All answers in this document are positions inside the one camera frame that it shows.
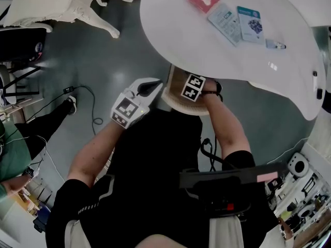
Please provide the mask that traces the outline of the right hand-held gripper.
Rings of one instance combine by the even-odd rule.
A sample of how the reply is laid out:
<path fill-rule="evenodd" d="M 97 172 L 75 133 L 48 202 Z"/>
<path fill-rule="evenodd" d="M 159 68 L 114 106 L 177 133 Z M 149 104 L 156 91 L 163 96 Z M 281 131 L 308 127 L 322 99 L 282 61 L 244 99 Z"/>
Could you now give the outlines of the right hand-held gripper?
<path fill-rule="evenodd" d="M 206 78 L 203 76 L 189 74 L 184 84 L 184 88 L 182 89 L 181 96 L 192 102 L 196 102 L 202 92 L 205 80 Z"/>

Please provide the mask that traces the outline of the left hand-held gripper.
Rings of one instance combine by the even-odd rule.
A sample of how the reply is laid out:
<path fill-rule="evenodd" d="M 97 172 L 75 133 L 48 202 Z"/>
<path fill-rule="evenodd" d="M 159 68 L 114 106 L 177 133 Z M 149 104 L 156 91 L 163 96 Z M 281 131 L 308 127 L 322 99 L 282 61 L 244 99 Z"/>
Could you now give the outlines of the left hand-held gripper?
<path fill-rule="evenodd" d="M 110 119 L 128 129 L 149 112 L 149 106 L 162 87 L 162 80 L 153 77 L 135 80 L 119 94 L 112 106 Z"/>

